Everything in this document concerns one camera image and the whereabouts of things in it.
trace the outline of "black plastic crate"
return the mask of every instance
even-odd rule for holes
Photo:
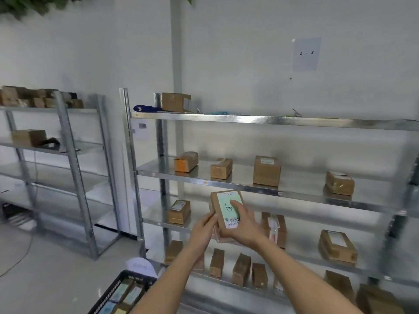
[[[96,302],[96,304],[92,307],[88,314],[97,314],[105,305],[105,303],[110,299],[112,294],[121,284],[124,279],[132,279],[141,283],[145,287],[145,291],[147,292],[149,288],[157,281],[156,278],[152,278],[146,275],[142,275],[136,272],[123,270],[118,277],[112,282],[112,284],[106,289],[105,293],[101,296],[101,298]]]

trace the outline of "blue object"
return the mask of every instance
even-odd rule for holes
[[[157,112],[162,110],[162,108],[144,105],[136,105],[133,109],[135,112]]]

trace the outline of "hand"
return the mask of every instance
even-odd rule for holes
[[[258,240],[264,237],[264,233],[255,221],[254,212],[247,209],[237,200],[231,200],[230,204],[238,210],[240,223],[236,228],[221,228],[220,236],[224,238],[231,237],[237,242],[255,250]]]
[[[205,252],[208,243],[210,243],[212,230],[217,221],[217,214],[208,213],[192,228],[191,237],[189,238],[186,248],[191,250],[194,258],[198,259]]]

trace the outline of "cable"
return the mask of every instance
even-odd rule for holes
[[[35,183],[38,183],[38,165],[36,163],[36,151],[34,151],[34,162],[35,162]],[[36,203],[37,198],[38,198],[38,187],[36,187],[34,203]],[[5,276],[6,274],[8,274],[15,266],[20,264],[23,261],[23,259],[26,258],[29,251],[31,250],[33,242],[34,242],[34,232],[31,233],[31,239],[29,240],[29,246],[28,246],[28,249],[26,250],[26,253],[23,255],[22,258],[19,259],[18,262],[16,262],[14,265],[12,265],[10,268],[8,268],[4,273],[2,273],[0,275],[0,278]]]

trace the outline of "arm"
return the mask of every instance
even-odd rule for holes
[[[240,224],[234,229],[222,229],[220,235],[234,238],[263,257],[284,287],[296,313],[362,314],[338,290],[265,237],[252,218],[252,213],[242,204],[235,200],[231,203],[240,214]]]
[[[195,224],[186,247],[140,299],[132,314],[175,314],[177,312],[192,268],[205,252],[216,223],[217,215],[209,213]]]

